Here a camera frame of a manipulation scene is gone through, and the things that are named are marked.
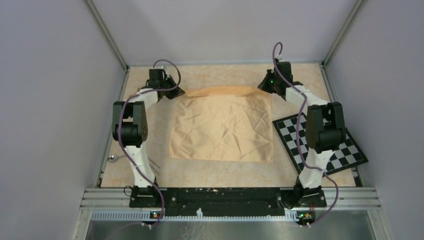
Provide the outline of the orange cloth napkin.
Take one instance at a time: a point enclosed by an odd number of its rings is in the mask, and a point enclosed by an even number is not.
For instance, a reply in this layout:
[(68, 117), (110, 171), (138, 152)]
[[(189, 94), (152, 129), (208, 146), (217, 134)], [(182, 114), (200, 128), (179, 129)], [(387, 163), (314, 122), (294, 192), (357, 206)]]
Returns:
[(272, 101), (251, 86), (189, 90), (177, 99), (169, 157), (272, 163)]

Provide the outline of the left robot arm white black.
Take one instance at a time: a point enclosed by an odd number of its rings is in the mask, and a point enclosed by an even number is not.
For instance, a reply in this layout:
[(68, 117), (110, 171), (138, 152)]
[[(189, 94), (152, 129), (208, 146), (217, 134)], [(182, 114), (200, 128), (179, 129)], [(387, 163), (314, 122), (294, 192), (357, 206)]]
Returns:
[(129, 160), (134, 174), (131, 198), (154, 207), (160, 202), (161, 191), (155, 184), (156, 176), (147, 154), (149, 128), (146, 111), (162, 98), (171, 100), (185, 92), (163, 67), (153, 67), (148, 74), (145, 86), (126, 100), (113, 103), (112, 137)]

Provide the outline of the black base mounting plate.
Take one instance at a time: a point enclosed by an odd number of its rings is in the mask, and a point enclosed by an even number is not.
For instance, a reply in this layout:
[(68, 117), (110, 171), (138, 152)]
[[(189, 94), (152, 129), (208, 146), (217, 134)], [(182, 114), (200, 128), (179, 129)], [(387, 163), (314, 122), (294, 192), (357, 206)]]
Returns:
[(166, 217), (191, 217), (198, 211), (206, 217), (283, 216), (293, 208), (325, 208), (322, 190), (316, 195), (297, 197), (287, 187), (161, 188), (159, 201), (133, 200), (129, 207), (157, 208)]

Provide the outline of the black white checkerboard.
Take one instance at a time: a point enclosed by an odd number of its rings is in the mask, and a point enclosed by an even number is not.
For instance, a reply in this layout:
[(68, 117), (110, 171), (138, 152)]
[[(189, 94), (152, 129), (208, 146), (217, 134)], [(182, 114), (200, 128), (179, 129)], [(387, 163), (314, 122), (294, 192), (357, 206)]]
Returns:
[[(300, 150), (297, 148), (297, 135), (296, 124), (298, 115), (294, 114), (284, 118), (274, 120), (273, 126), (285, 147), (291, 162), (293, 163), (298, 174), (304, 169), (304, 164), (301, 160), (300, 154), (304, 158), (308, 155), (308, 144), (306, 141), (306, 116), (303, 114), (300, 118), (299, 127), (299, 144)], [(346, 132), (345, 141), (339, 145), (338, 149), (330, 157), (326, 166), (326, 173), (332, 175), (346, 169), (354, 168), (358, 165), (368, 162), (367, 157), (360, 149), (359, 145), (353, 139), (349, 132)]]

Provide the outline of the aluminium front rail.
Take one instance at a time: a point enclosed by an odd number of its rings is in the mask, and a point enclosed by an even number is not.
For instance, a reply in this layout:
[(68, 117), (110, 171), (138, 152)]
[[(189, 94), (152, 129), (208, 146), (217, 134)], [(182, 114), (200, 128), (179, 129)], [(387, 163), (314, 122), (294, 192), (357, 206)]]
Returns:
[(299, 221), (330, 211), (378, 210), (372, 187), (325, 187), (298, 202), (288, 187), (164, 188), (162, 196), (136, 188), (89, 188), (80, 208), (93, 220), (163, 222)]

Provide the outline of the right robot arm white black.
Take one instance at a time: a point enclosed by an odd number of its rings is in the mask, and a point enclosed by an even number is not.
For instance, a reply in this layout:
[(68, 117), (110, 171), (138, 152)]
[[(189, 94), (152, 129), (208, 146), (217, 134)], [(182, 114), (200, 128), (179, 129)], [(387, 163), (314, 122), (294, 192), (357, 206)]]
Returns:
[(293, 200), (299, 206), (307, 206), (322, 188), (322, 178), (327, 164), (346, 140), (346, 126), (342, 104), (324, 100), (298, 81), (293, 80), (292, 66), (288, 61), (275, 60), (268, 69), (258, 89), (277, 94), (285, 101), (299, 107), (298, 116), (305, 116), (305, 140), (307, 156), (300, 156), (304, 165), (293, 192)]

